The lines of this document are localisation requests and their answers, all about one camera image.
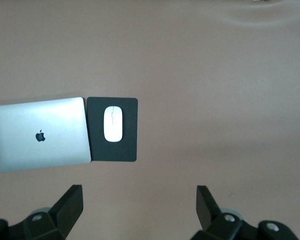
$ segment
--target white mouse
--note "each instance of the white mouse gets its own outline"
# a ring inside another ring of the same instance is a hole
[[[104,111],[103,131],[108,142],[119,142],[122,139],[122,109],[108,106]]]

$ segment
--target black apple logo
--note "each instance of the black apple logo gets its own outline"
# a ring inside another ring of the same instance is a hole
[[[40,132],[35,135],[35,138],[38,140],[38,142],[46,140],[46,138],[44,137],[44,133],[42,132],[42,130],[40,130]]]

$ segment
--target black mouse pad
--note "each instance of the black mouse pad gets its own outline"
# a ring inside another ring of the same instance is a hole
[[[107,107],[122,110],[122,139],[109,142],[104,134]],[[137,159],[138,100],[125,97],[88,97],[86,118],[92,161],[134,162]]]

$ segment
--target screw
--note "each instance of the screw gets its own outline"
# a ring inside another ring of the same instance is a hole
[[[37,220],[40,220],[42,218],[41,215],[35,215],[33,218],[32,218],[32,221],[37,221]]]
[[[234,216],[230,215],[230,214],[227,214],[227,215],[224,215],[224,219],[228,222],[231,222],[233,223],[236,219],[234,218]]]
[[[266,227],[271,230],[271,231],[275,231],[275,232],[278,232],[279,231],[279,227],[277,225],[275,225],[274,223],[272,222],[268,222],[266,224]]]

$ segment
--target silver laptop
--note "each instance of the silver laptop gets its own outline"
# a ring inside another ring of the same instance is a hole
[[[0,106],[0,172],[90,161],[83,98]]]

